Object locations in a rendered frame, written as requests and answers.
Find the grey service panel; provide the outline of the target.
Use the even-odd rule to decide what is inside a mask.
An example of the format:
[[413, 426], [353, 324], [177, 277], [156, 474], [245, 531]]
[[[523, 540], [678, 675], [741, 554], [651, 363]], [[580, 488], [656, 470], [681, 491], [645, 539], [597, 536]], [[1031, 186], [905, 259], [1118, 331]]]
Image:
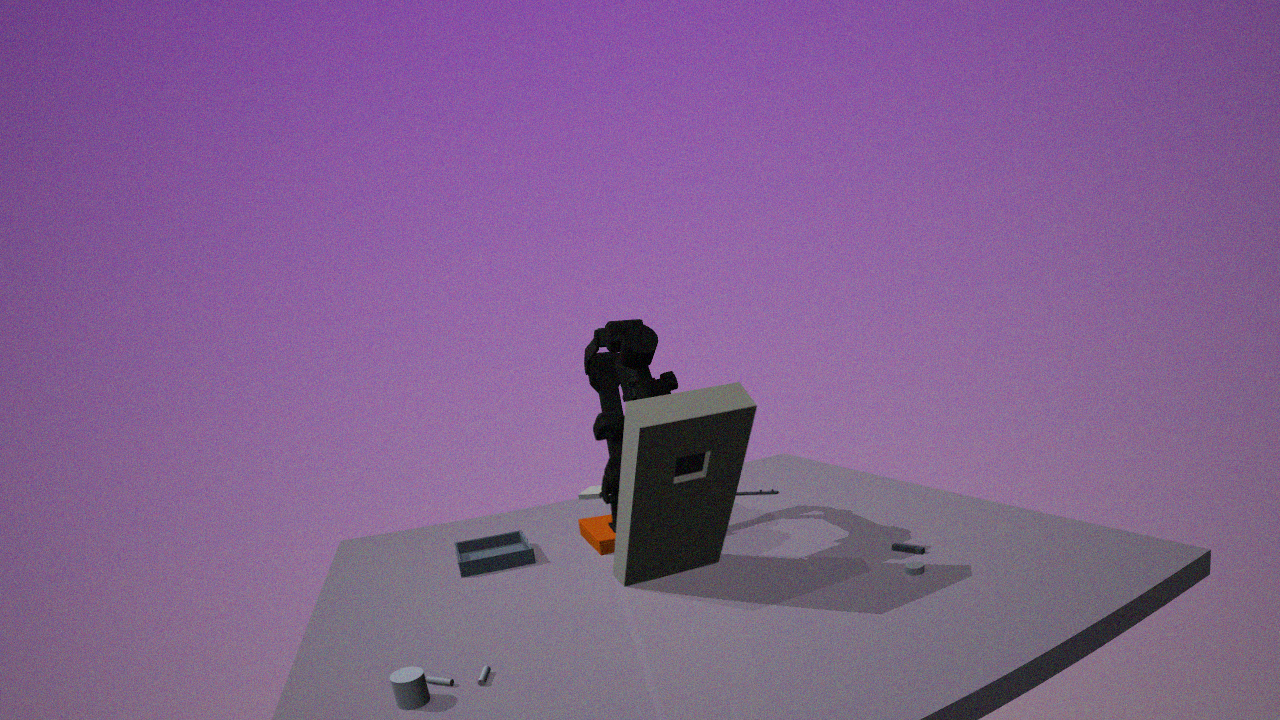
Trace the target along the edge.
[[740, 382], [627, 401], [613, 577], [719, 562], [756, 402]]

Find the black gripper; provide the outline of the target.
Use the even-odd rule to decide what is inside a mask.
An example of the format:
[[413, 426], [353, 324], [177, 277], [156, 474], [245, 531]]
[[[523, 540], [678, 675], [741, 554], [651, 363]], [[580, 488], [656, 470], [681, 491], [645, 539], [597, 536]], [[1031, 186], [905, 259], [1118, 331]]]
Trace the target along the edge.
[[[635, 380], [636, 386], [646, 382], [645, 378], [652, 375], [641, 374], [634, 375], [625, 380], [621, 386], [623, 391], [623, 401], [628, 401], [628, 382]], [[611, 413], [599, 413], [596, 420], [593, 425], [593, 433], [595, 439], [611, 439], [613, 443], [623, 445], [623, 430], [625, 430], [625, 416], [621, 416], [618, 410]]]

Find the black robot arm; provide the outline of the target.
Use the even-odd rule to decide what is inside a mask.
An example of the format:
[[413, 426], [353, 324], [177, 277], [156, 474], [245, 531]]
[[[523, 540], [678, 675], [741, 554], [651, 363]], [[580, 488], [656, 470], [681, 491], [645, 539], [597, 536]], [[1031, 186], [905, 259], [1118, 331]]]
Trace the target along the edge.
[[[602, 413], [618, 410], [621, 416], [625, 416], [620, 386], [634, 375], [652, 375], [649, 365], [657, 345], [657, 333], [650, 327], [643, 325], [641, 319], [608, 322], [605, 328], [594, 331], [594, 338], [585, 348], [584, 369], [590, 386], [599, 395]], [[596, 354], [599, 347], [607, 347], [611, 352]], [[628, 382], [628, 401], [671, 395], [669, 391], [678, 389], [673, 372], [660, 374], [660, 379], [657, 380], [652, 377], [645, 380], [637, 386], [635, 380]], [[616, 533], [622, 445], [605, 441], [609, 459], [602, 478], [602, 495], [605, 503], [611, 503], [613, 523], [609, 523], [609, 527]]]

